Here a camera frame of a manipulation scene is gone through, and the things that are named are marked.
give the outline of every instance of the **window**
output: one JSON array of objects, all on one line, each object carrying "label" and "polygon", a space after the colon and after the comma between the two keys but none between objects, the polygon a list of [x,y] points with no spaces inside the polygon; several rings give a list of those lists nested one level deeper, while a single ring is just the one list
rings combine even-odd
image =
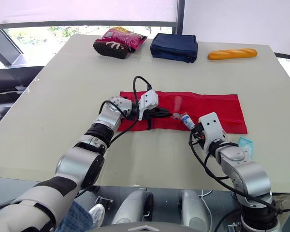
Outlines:
[{"label": "window", "polygon": [[290,77],[290,59],[277,57],[281,66],[285,69],[286,73]]},{"label": "window", "polygon": [[[114,26],[55,26],[10,28],[5,32],[23,51],[29,61],[48,62],[74,34],[103,35]],[[137,32],[148,38],[157,33],[172,33],[171,27],[124,26],[127,30]]]}]

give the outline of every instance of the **snack bag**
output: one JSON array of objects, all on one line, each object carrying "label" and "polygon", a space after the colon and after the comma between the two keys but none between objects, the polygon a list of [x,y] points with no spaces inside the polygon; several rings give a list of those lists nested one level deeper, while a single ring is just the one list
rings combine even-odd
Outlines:
[{"label": "snack bag", "polygon": [[140,48],[147,36],[143,36],[122,27],[115,27],[109,29],[100,39],[96,41],[110,42],[114,41],[128,46],[130,52],[134,52]]}]

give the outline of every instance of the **red cloth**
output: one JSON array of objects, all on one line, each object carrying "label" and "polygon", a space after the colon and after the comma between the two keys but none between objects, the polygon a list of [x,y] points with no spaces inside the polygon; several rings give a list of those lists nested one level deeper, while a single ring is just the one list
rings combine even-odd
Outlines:
[{"label": "red cloth", "polygon": [[[145,92],[137,92],[138,99]],[[198,123],[199,117],[216,112],[223,129],[227,133],[247,134],[240,102],[236,94],[229,95],[202,95],[191,92],[159,92],[158,107],[168,109],[171,113],[185,112],[191,117],[194,123]],[[120,92],[120,96],[134,100],[133,92]],[[126,119],[122,123],[118,131],[124,131],[130,126],[132,121]],[[188,131],[188,128],[181,122],[171,117],[153,118],[151,128],[173,129],[180,131]],[[147,129],[147,121],[139,121],[131,131],[145,131]]]}]

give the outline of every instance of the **white table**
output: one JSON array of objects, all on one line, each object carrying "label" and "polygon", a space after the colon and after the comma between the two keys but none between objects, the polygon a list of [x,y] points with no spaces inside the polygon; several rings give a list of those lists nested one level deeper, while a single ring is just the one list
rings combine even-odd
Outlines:
[{"label": "white table", "polygon": [[[253,159],[272,190],[290,192],[290,79],[266,45],[199,42],[195,63],[152,58],[147,40],[126,60],[100,56],[96,36],[74,35],[42,69],[0,123],[0,176],[45,180],[98,115],[103,100],[132,91],[134,76],[155,90],[238,94],[254,142]],[[254,48],[250,59],[209,61],[220,49]],[[137,83],[138,90],[145,85]],[[240,135],[230,135],[237,142]],[[208,177],[188,146],[189,133],[128,132],[105,155],[97,185],[224,189]],[[222,174],[214,160],[210,168]]]}]

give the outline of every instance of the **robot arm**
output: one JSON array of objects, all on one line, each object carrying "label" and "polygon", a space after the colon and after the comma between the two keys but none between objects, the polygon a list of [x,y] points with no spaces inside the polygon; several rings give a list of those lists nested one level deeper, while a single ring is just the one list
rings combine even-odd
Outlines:
[{"label": "robot arm", "polygon": [[[153,90],[142,95],[139,112],[136,103],[128,99],[113,97],[110,101],[125,117],[135,120],[140,116],[138,120],[142,120],[145,112],[157,107],[158,95]],[[55,230],[79,190],[96,182],[104,163],[103,156],[122,118],[122,113],[107,103],[87,132],[60,158],[55,176],[35,185],[0,210],[0,232]]]},{"label": "robot arm", "polygon": [[[199,124],[194,126],[192,132],[204,152],[216,158],[236,190],[275,204],[271,182],[265,170],[252,161],[243,148],[226,141],[216,113],[200,117]],[[239,194],[236,196],[242,208],[242,224],[247,231],[281,231],[275,211],[250,198]]]}]

